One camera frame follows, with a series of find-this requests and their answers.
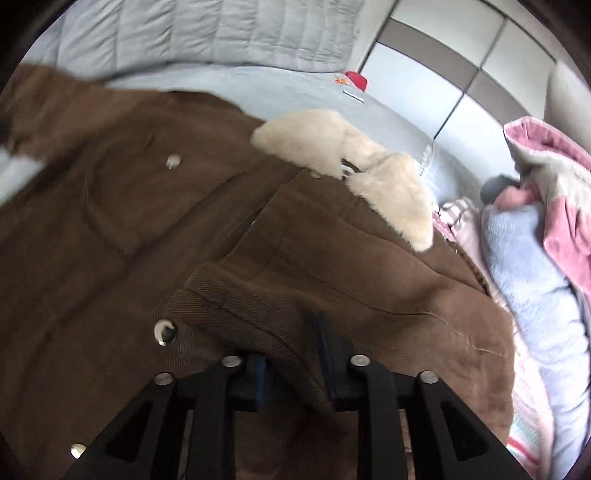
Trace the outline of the small white stick item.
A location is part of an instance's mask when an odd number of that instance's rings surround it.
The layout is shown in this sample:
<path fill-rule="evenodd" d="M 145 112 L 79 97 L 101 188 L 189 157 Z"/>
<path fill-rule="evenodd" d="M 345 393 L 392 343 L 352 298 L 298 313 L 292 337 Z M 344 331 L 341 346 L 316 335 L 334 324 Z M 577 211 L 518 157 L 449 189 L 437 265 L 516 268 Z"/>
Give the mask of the small white stick item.
<path fill-rule="evenodd" d="M 345 94 L 346 96 L 348 96 L 349 98 L 356 100 L 356 102 L 365 103 L 365 100 L 363 100 L 363 98 L 360 97 L 359 95 L 356 95 L 356 93 L 353 93 L 348 90 L 342 90 L 342 93 Z"/>

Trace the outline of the brown coat with fur collar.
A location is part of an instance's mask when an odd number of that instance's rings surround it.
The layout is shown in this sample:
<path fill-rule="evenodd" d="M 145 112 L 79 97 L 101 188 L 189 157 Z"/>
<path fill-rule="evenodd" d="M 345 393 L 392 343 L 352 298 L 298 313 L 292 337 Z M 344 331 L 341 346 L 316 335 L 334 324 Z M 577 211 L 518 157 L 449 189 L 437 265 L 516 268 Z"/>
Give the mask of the brown coat with fur collar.
<path fill-rule="evenodd" d="M 305 162 L 256 209 L 1 213 L 1 431 L 31 478 L 60 478 L 156 374 L 235 350 L 270 364 L 266 412 L 238 419 L 238 477 L 354 478 L 356 419 L 329 408 L 317 314 L 393 371 L 436 372 L 507 440 L 512 323 L 412 200 L 416 161 L 378 148 L 360 170 L 297 121 L 249 138 Z"/>

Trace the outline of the pink velvet quilt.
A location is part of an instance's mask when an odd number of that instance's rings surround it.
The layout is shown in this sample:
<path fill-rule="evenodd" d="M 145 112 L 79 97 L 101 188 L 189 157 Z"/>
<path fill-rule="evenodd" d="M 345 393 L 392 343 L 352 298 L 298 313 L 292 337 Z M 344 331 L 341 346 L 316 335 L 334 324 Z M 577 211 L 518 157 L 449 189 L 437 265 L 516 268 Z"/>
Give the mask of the pink velvet quilt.
<path fill-rule="evenodd" d="M 521 178 L 518 187 L 505 188 L 494 204 L 507 211 L 541 202 L 545 209 L 545 252 L 577 290 L 589 297 L 589 152 L 533 117 L 507 123 L 503 130 Z"/>

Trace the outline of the grey quilted headboard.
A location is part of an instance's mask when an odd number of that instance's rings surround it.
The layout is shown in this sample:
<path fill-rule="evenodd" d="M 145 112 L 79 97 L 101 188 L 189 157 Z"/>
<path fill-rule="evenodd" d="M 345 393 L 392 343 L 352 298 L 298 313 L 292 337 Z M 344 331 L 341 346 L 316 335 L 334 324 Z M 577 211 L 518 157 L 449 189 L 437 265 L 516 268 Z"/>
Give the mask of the grey quilted headboard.
<path fill-rule="evenodd" d="M 361 1 L 110 0 L 73 3 L 24 60 L 88 79 L 174 63 L 334 72 Z"/>

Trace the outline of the grey bed sheet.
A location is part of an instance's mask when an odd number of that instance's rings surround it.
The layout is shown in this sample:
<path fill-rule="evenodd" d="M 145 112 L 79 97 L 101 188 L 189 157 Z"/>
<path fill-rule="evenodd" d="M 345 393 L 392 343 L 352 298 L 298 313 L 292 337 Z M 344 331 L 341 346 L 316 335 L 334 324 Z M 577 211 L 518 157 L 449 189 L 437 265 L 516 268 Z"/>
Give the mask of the grey bed sheet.
<path fill-rule="evenodd" d="M 290 114 L 297 130 L 360 170 L 378 148 L 412 155 L 413 201 L 441 204 L 478 189 L 418 127 L 331 74 L 173 65 L 105 83 L 23 64 L 1 96 L 1 213 L 93 203 L 133 221 L 172 221 L 256 209 L 304 167 L 301 151 L 287 163 L 249 143 L 263 122 Z"/>

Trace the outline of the light blue quilt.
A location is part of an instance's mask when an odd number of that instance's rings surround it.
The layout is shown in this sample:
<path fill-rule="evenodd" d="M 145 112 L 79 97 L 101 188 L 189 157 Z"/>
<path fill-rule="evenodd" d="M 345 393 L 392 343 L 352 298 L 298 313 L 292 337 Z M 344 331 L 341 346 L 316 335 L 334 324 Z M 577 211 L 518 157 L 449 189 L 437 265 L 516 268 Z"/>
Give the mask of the light blue quilt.
<path fill-rule="evenodd" d="M 590 342 L 579 299 L 543 248 L 540 203 L 482 215 L 489 272 L 537 362 L 555 421 L 550 477 L 563 479 L 589 439 Z"/>

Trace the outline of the white pillow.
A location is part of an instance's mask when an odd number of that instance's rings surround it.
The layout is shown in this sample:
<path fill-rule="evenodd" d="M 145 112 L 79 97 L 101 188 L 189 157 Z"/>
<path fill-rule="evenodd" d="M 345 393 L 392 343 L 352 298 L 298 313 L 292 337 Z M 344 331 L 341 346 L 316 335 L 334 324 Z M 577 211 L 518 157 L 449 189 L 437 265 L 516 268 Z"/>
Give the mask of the white pillow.
<path fill-rule="evenodd" d="M 544 121 L 590 152 L 590 89 L 562 61 L 556 63 L 548 78 Z"/>

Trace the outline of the red object on bed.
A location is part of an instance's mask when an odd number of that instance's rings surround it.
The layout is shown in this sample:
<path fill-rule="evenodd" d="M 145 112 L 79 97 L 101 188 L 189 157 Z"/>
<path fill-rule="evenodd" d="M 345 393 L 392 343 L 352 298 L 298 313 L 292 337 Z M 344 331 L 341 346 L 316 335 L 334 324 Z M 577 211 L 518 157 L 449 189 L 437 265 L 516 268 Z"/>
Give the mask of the red object on bed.
<path fill-rule="evenodd" d="M 363 77 L 362 74 L 356 71 L 346 71 L 344 73 L 346 77 L 346 83 L 351 86 L 355 86 L 356 89 L 365 92 L 368 86 L 368 79 Z"/>

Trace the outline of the white and grey wardrobe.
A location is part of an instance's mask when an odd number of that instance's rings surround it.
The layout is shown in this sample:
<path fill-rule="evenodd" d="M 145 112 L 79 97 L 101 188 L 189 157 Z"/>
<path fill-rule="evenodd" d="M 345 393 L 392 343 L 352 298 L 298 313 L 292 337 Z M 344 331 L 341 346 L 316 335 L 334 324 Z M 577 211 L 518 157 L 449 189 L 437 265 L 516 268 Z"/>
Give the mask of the white and grey wardrobe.
<path fill-rule="evenodd" d="M 504 124 L 541 117 L 546 82 L 571 58 L 517 1 L 369 1 L 351 66 L 366 91 L 479 182 L 515 176 Z"/>

